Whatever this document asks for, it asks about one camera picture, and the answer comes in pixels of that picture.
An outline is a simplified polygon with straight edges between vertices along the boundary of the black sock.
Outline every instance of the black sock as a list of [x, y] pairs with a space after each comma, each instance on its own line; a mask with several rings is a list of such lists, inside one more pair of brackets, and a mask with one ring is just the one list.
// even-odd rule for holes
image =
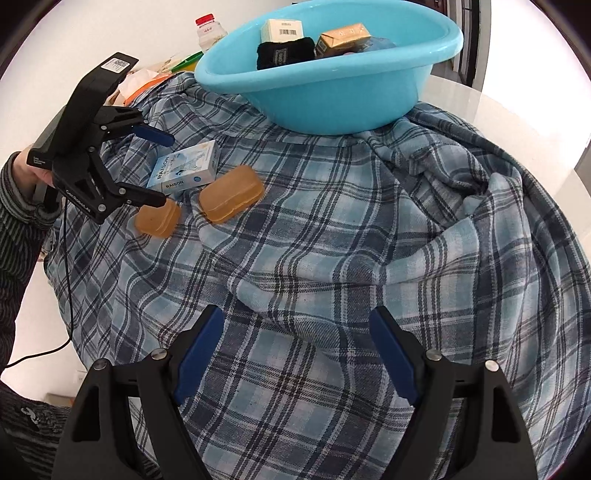
[[258, 46], [256, 69], [264, 70], [281, 65], [314, 60], [314, 40], [310, 37], [283, 43], [265, 42]]

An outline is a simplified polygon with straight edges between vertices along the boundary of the metal screw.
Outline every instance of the metal screw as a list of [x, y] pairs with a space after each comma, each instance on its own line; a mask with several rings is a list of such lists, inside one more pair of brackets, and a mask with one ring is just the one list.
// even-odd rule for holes
[[150, 356], [154, 360], [163, 360], [166, 358], [167, 355], [168, 352], [166, 351], [166, 348], [157, 348], [155, 350], [152, 350], [152, 353], [150, 354]]
[[425, 355], [427, 356], [427, 358], [429, 360], [432, 360], [434, 362], [438, 362], [439, 360], [441, 360], [443, 358], [443, 355], [441, 354], [441, 352], [439, 350], [435, 350], [433, 348], [431, 348], [430, 350], [427, 350], [427, 353], [425, 353]]
[[103, 370], [107, 365], [109, 365], [109, 361], [106, 358], [99, 358], [92, 368], [95, 370]]
[[484, 366], [490, 372], [496, 372], [499, 369], [499, 364], [496, 363], [494, 360], [487, 360], [484, 362]]

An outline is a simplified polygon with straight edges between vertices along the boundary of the translucent soap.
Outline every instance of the translucent soap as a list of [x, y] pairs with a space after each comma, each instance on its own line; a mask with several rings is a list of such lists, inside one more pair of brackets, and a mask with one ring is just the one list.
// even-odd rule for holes
[[181, 216], [181, 208], [174, 200], [166, 199], [160, 208], [144, 205], [135, 217], [135, 227], [142, 233], [168, 238], [172, 235]]
[[246, 210], [265, 194], [265, 187], [248, 165], [239, 165], [210, 183], [199, 204], [212, 223], [223, 223]]

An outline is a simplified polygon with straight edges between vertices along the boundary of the person's hand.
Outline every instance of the person's hand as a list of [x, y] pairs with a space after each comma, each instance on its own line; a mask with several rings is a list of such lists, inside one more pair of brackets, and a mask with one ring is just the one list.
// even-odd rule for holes
[[12, 164], [12, 178], [17, 184], [18, 190], [21, 192], [22, 196], [27, 200], [30, 200], [33, 197], [35, 186], [37, 186], [40, 181], [53, 187], [53, 178], [49, 170], [43, 170], [42, 168], [27, 165], [27, 157], [31, 147], [32, 145], [29, 145], [20, 152]]

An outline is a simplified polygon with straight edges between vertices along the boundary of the packaging box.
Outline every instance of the packaging box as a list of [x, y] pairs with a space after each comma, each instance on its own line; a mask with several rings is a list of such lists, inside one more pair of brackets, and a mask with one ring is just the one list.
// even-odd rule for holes
[[261, 29], [261, 42], [272, 41], [283, 43], [285, 41], [304, 38], [304, 29], [299, 20], [278, 20], [270, 18]]
[[350, 51], [356, 52], [370, 36], [362, 23], [324, 32], [320, 34], [316, 43], [316, 58], [323, 59]]
[[218, 159], [215, 140], [160, 157], [152, 171], [148, 188], [168, 195], [207, 185], [216, 179]]

